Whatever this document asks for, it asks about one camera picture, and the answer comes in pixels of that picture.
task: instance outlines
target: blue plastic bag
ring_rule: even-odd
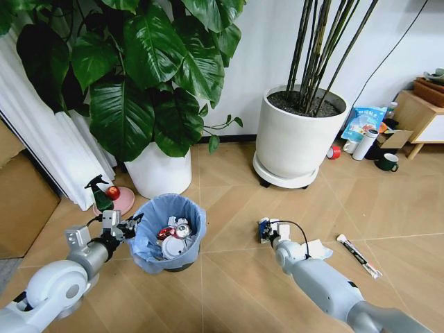
[[[201,239],[207,231],[206,213],[193,201],[178,194],[156,196],[141,206],[135,216],[144,213],[137,226],[136,236],[128,240],[131,255],[135,263],[150,274],[160,273],[164,269],[175,269],[196,261]],[[174,259],[158,260],[162,249],[156,244],[157,233],[168,226],[170,216],[186,218],[191,225],[194,243],[183,254]]]
[[[343,139],[361,142],[367,130],[378,130],[387,108],[353,108],[354,116],[350,118],[341,137]]]

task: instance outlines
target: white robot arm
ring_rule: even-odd
[[[100,218],[98,238],[91,239],[87,225],[65,230],[70,248],[67,259],[42,267],[26,290],[0,309],[0,333],[40,333],[55,319],[78,309],[82,297],[96,284],[102,265],[119,244],[135,236],[142,214],[120,221],[120,211],[106,210]]]
[[[305,246],[290,240],[290,225],[279,220],[259,222],[262,241],[270,241],[284,273],[326,314],[358,333],[431,333],[398,309],[367,303],[356,284],[321,259],[307,256]]]
[[[102,235],[91,239],[87,225],[65,231],[70,253],[67,260],[41,268],[26,290],[0,309],[0,333],[40,333],[52,321],[72,314],[82,297],[97,283],[102,265],[125,239],[135,236],[142,216],[120,221],[119,211],[104,211]],[[358,333],[430,333],[426,327],[396,309],[367,303],[357,286],[323,260],[306,256],[290,240],[290,226],[262,219],[262,240],[270,241],[286,274],[326,314],[347,323]]]

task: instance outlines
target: plant pot saucer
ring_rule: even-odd
[[[114,210],[120,210],[121,214],[124,215],[128,213],[128,211],[133,207],[134,205],[134,192],[127,188],[118,186],[120,190],[120,196],[114,200],[112,203],[114,203]],[[95,215],[101,214],[101,212],[97,209],[96,203],[92,206],[92,211],[95,213]]]
[[[310,185],[316,179],[319,172],[319,168],[317,167],[308,175],[295,178],[282,178],[268,171],[259,161],[259,158],[257,158],[256,152],[253,158],[253,168],[255,168],[255,171],[263,180],[286,189],[300,189]]]

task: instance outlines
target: black cable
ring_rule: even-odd
[[[99,214],[99,215],[93,217],[92,219],[90,219],[90,220],[88,221],[88,223],[86,223],[86,226],[89,227],[89,225],[90,225],[91,223],[93,223],[94,221],[99,221],[99,220],[101,220],[101,219],[102,219],[102,214]]]
[[[361,97],[362,92],[364,91],[364,89],[367,86],[368,81],[370,81],[370,79],[373,77],[373,75],[375,75],[375,73],[377,72],[377,70],[382,66],[382,64],[385,63],[385,61],[387,60],[387,58],[393,53],[393,51],[398,47],[398,45],[401,43],[401,41],[404,39],[405,35],[409,32],[410,28],[414,25],[414,23],[416,22],[417,18],[419,17],[420,13],[422,12],[422,10],[424,9],[425,5],[427,5],[427,2],[429,2],[429,0],[425,0],[424,4],[422,5],[421,9],[419,10],[418,14],[416,14],[415,18],[413,19],[413,21],[410,23],[409,27],[407,28],[407,30],[404,32],[404,34],[401,36],[400,40],[398,40],[398,42],[395,44],[395,46],[391,49],[391,51],[386,55],[386,57],[381,61],[381,63],[378,65],[378,67],[376,67],[376,69],[373,71],[373,73],[368,77],[367,81],[364,83],[364,86],[362,87],[358,97],[355,99],[355,101],[352,104],[352,108],[355,106],[355,103],[357,102],[357,100],[359,99],[359,97]]]
[[[288,220],[273,221],[273,222],[270,222],[270,224],[272,224],[272,223],[278,223],[278,222],[294,224],[296,227],[299,228],[299,230],[302,232],[302,235],[304,236],[305,246],[307,247],[307,254],[305,255],[305,260],[307,260],[308,258],[310,258],[310,254],[309,254],[309,250],[308,250],[308,241],[307,241],[307,237],[305,236],[305,232],[304,232],[304,230],[300,227],[300,225],[298,225],[296,222],[288,221]]]

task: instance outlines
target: white bottle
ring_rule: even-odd
[[[390,102],[390,104],[387,105],[387,111],[386,111],[384,119],[393,119],[393,116],[395,115],[395,109],[397,106],[398,106],[398,103]]]
[[[364,156],[367,154],[368,149],[370,149],[370,147],[373,145],[373,142],[375,142],[377,135],[377,130],[366,131],[366,134],[364,134],[364,137],[362,138],[361,142],[359,143],[358,147],[356,147],[355,152],[352,155],[354,160],[362,161]]]

